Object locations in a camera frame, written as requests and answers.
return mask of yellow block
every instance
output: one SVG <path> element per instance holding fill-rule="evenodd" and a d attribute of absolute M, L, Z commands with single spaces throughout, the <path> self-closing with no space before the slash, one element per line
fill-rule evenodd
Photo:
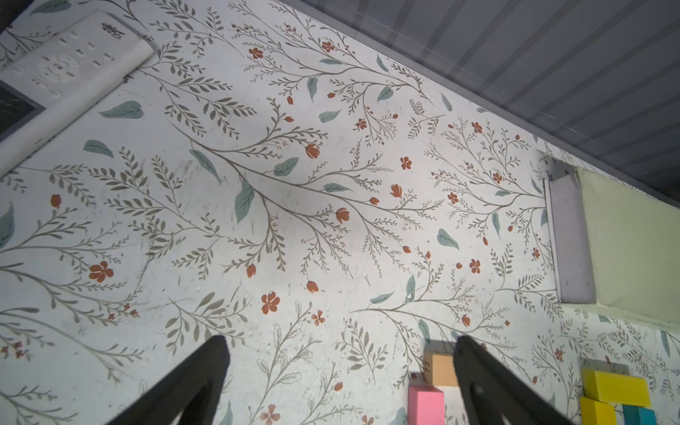
<path fill-rule="evenodd" d="M 614 406 L 581 397 L 581 420 L 583 425 L 616 425 Z"/>
<path fill-rule="evenodd" d="M 644 378 L 581 369 L 583 392 L 588 398 L 619 405 L 651 407 Z"/>

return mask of green leaf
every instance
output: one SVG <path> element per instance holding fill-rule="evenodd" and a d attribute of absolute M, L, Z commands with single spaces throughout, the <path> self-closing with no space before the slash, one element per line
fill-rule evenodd
<path fill-rule="evenodd" d="M 389 86 L 384 86 L 383 89 L 380 91 L 380 94 L 378 95 L 378 101 L 384 101 L 392 97 L 394 92 L 392 91 L 392 87 Z"/>
<path fill-rule="evenodd" d="M 314 102 L 314 95 L 316 94 L 316 83 L 319 81 L 317 77 L 312 77 L 307 80 L 307 90 L 309 90 L 309 97 Z"/>
<path fill-rule="evenodd" d="M 343 64 L 342 62 L 337 61 L 335 59 L 331 59 L 331 58 L 324 58 L 324 59 L 320 60 L 319 62 L 325 63 L 326 65 L 342 65 Z"/>
<path fill-rule="evenodd" d="M 494 224 L 494 228 L 496 229 L 496 234 L 500 236 L 500 222 L 498 221 L 498 212 L 494 212 L 491 215 L 491 222 Z"/>
<path fill-rule="evenodd" d="M 234 211 L 236 211 L 236 221 L 241 222 L 248 215 L 248 210 L 250 210 L 250 204 L 255 197 L 255 190 L 250 186 L 247 180 L 243 180 L 241 183 L 241 192 L 236 195 L 236 200 L 234 202 Z"/>
<path fill-rule="evenodd" d="M 394 416 L 389 425 L 406 425 L 408 419 L 409 416 L 406 414 L 406 409 L 399 407 L 399 410 L 396 411 L 396 416 Z"/>
<path fill-rule="evenodd" d="M 99 115 L 104 118 L 130 118 L 131 120 L 136 120 L 144 116 L 144 111 L 141 110 L 141 105 L 138 102 L 127 101 L 108 111 L 99 112 Z"/>
<path fill-rule="evenodd" d="M 348 189 L 345 186 L 341 186 L 338 183 L 328 183 L 324 185 L 324 190 L 327 192 L 343 192 L 344 190 L 352 190 Z"/>
<path fill-rule="evenodd" d="M 335 117 L 338 116 L 339 113 L 340 113 L 340 109 L 338 109 L 335 112 L 332 112 L 332 111 L 322 112 L 321 114 L 319 114 L 319 119 L 321 120 L 321 122 L 333 121 L 335 119 Z"/>
<path fill-rule="evenodd" d="M 451 246 L 457 250 L 460 250 L 458 247 L 458 242 L 454 241 L 454 238 L 450 237 L 449 234 L 446 233 L 446 231 L 442 228 L 439 229 L 439 233 L 437 234 L 437 242 L 439 242 L 439 245 Z"/>
<path fill-rule="evenodd" d="M 276 164 L 276 166 L 274 166 L 274 175 L 281 177 L 290 174 L 297 165 L 297 161 L 298 157 L 296 156 L 294 158 L 288 158 L 280 164 Z"/>
<path fill-rule="evenodd" d="M 33 9 L 32 14 L 53 14 L 71 7 L 69 0 L 50 0 Z"/>
<path fill-rule="evenodd" d="M 215 176 L 217 181 L 220 182 L 220 176 L 217 175 L 217 170 L 215 170 L 215 166 L 212 165 L 212 161 L 210 161 L 206 155 L 194 149 L 189 149 L 189 153 L 192 154 L 197 160 L 199 160 L 199 164 L 201 164 L 201 167 L 208 170 L 212 175 Z"/>
<path fill-rule="evenodd" d="M 375 298 L 371 298 L 371 300 L 370 300 L 371 304 L 383 303 L 384 301 L 387 301 L 388 298 L 390 298 L 392 296 L 392 294 L 394 294 L 394 291 L 390 292 L 389 294 L 382 294 L 382 295 L 378 295 Z"/>
<path fill-rule="evenodd" d="M 387 70 L 387 67 L 385 66 L 385 64 L 382 63 L 382 59 L 380 59 L 380 55 L 377 55 L 377 58 L 375 59 L 375 61 L 378 63 L 378 66 L 379 66 L 383 71 L 389 72 L 389 71 Z"/>
<path fill-rule="evenodd" d="M 539 188 L 539 185 L 537 185 L 536 182 L 534 182 L 533 177 L 531 178 L 531 186 L 534 186 L 534 189 L 536 189 L 538 193 L 543 194 L 543 191 Z"/>
<path fill-rule="evenodd" d="M 449 102 L 449 99 L 446 99 L 446 96 L 444 96 L 443 93 L 441 93 L 441 101 L 444 102 L 444 106 L 446 106 L 447 111 L 451 112 L 454 110 L 454 108 L 451 106 L 451 102 Z"/>
<path fill-rule="evenodd" d="M 418 328 L 420 329 L 420 332 L 423 333 L 423 338 L 425 338 L 425 342 L 428 344 L 430 343 L 430 327 L 427 326 L 427 323 L 423 319 L 418 320 Z"/>
<path fill-rule="evenodd" d="M 665 330 L 660 330 L 661 332 L 661 344 L 664 345 L 664 350 L 666 350 L 666 354 L 668 354 L 668 357 L 670 357 L 670 346 L 668 345 L 668 334 L 666 333 Z"/>
<path fill-rule="evenodd" d="M 233 423 L 234 414 L 231 413 L 231 400 L 230 400 L 229 403 L 226 405 L 226 414 L 224 415 L 224 418 L 222 418 L 220 425 L 232 425 Z"/>
<path fill-rule="evenodd" d="M 7 245 L 14 234 L 14 206 L 10 202 L 10 208 L 0 217 L 0 248 Z"/>
<path fill-rule="evenodd" d="M 85 152 L 92 152 L 93 154 L 102 154 L 111 158 L 114 157 L 114 153 L 111 152 L 108 146 L 106 146 L 104 143 L 101 143 L 99 140 L 86 141 L 85 146 L 83 146 L 83 150 Z"/>
<path fill-rule="evenodd" d="M 406 283 L 406 303 L 410 303 L 415 298 L 415 276 L 411 275 Z"/>

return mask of pink block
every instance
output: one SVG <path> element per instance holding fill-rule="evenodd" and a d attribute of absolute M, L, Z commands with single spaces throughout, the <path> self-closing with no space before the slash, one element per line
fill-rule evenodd
<path fill-rule="evenodd" d="M 409 425 L 444 425 L 444 393 L 435 387 L 409 386 Z"/>

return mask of gray wall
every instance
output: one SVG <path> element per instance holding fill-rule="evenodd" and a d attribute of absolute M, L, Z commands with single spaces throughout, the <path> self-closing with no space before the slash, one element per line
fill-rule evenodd
<path fill-rule="evenodd" d="M 680 1 L 303 1 L 680 200 Z"/>

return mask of floral wallpaper surface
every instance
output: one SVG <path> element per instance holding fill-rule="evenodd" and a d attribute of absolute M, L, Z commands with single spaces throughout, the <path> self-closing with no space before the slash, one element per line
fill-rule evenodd
<path fill-rule="evenodd" d="M 584 362 L 680 422 L 680 337 L 556 302 L 581 161 L 276 1 L 37 1 L 2 64 L 96 9 L 156 54 L 0 180 L 3 423 L 104 423 L 212 335 L 220 425 L 405 424 L 460 335 L 574 423 Z"/>

